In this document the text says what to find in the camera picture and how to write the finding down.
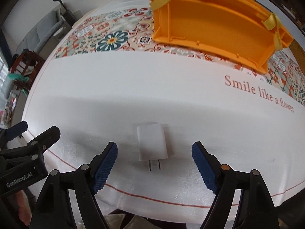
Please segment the operator right hand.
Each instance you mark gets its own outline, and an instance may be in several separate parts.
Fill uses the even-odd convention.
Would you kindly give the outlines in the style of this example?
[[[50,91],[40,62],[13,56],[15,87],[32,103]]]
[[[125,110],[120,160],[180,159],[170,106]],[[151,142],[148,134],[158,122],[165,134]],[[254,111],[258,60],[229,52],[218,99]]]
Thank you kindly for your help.
[[[15,195],[15,199],[18,206],[19,219],[26,225],[29,226],[32,218],[32,212],[27,195],[24,191],[19,191]]]

